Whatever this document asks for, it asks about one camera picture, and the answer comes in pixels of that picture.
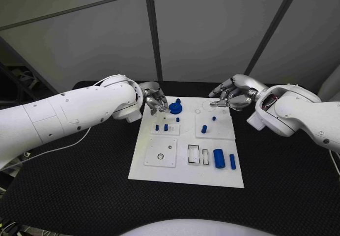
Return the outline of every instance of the blue block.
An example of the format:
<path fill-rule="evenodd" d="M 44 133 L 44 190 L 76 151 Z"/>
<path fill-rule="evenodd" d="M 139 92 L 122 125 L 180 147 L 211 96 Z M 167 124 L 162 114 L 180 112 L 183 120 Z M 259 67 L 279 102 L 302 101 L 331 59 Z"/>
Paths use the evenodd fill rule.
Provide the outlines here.
<path fill-rule="evenodd" d="M 224 157 L 223 157 L 222 149 L 214 149 L 213 150 L 213 158 L 214 158 L 214 167 L 217 169 L 224 168 Z"/>
<path fill-rule="evenodd" d="M 230 166 L 232 166 L 232 170 L 234 170 L 234 169 L 236 169 L 234 156 L 233 156 L 233 154 L 230 154 L 229 156 L 230 156 Z"/>
<path fill-rule="evenodd" d="M 201 133 L 204 134 L 206 132 L 207 132 L 207 126 L 203 125 L 203 127 L 201 127 Z"/>

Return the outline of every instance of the white platform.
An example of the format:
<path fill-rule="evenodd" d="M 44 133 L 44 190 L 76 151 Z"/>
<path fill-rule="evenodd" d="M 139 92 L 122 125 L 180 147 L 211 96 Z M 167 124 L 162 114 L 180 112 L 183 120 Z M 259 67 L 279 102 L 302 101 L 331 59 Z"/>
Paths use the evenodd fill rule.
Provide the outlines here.
<path fill-rule="evenodd" d="M 167 97 L 168 103 L 177 98 L 183 106 L 177 115 L 157 113 L 151 116 L 145 106 L 128 178 L 243 188 L 229 108 L 209 107 L 209 103 L 217 101 L 213 98 Z M 164 131 L 164 124 L 168 124 L 168 131 Z M 200 132 L 203 124 L 207 126 L 206 134 Z M 200 163 L 194 165 L 188 164 L 188 145 L 198 146 Z M 204 149 L 209 151 L 209 165 L 203 165 Z M 223 169 L 214 167 L 214 149 L 223 150 Z M 234 170 L 230 169 L 229 154 L 234 155 Z"/>

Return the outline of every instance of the robotic hand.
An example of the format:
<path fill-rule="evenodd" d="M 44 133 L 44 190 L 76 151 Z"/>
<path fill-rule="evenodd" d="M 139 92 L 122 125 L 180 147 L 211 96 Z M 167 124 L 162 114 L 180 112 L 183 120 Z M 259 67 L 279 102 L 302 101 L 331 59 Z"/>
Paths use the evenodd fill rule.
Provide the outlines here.
<path fill-rule="evenodd" d="M 268 127 L 278 135 L 289 137 L 302 129 L 315 144 L 340 152 L 340 102 L 321 102 L 314 93 L 298 85 L 268 88 L 246 75 L 234 75 L 210 92 L 220 93 L 211 107 L 230 107 L 240 111 L 255 102 L 255 112 L 247 123 L 256 130 Z"/>
<path fill-rule="evenodd" d="M 0 168 L 27 150 L 90 128 L 111 115 L 128 122 L 138 120 L 144 100 L 151 115 L 170 112 L 157 82 L 137 84 L 119 74 L 99 82 L 99 86 L 0 110 Z"/>

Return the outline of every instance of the table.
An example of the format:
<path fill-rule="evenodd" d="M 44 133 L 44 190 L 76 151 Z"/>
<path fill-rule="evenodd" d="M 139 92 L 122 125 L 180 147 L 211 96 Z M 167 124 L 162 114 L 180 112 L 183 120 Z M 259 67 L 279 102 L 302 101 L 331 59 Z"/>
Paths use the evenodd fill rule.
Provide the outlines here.
<path fill-rule="evenodd" d="M 93 82 L 80 82 L 75 88 Z M 217 83 L 160 82 L 165 95 L 206 97 Z M 279 236 L 340 235 L 340 181 L 328 151 L 230 110 L 245 189 L 128 180 L 139 120 L 109 119 L 82 142 L 27 162 L 0 201 L 0 216 L 76 236 L 111 236 L 167 219 L 234 223 Z M 75 143 L 85 131 L 37 148 Z"/>

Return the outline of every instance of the black textured mat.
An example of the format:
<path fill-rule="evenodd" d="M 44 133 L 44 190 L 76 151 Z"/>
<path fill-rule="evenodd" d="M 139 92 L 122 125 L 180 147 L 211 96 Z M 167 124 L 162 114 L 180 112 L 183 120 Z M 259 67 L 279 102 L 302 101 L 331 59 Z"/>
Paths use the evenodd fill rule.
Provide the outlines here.
<path fill-rule="evenodd" d="M 171 96 L 206 97 L 216 85 L 161 82 Z M 253 106 L 230 111 L 245 189 L 128 180 L 139 121 L 109 119 L 76 146 L 24 164 L 0 216 L 76 236 L 118 235 L 174 218 L 224 221 L 278 236 L 338 236 L 340 181 L 328 152 L 302 131 L 289 138 L 268 128 L 256 131 L 246 123 L 252 112 Z M 75 143 L 83 134 L 36 153 Z"/>

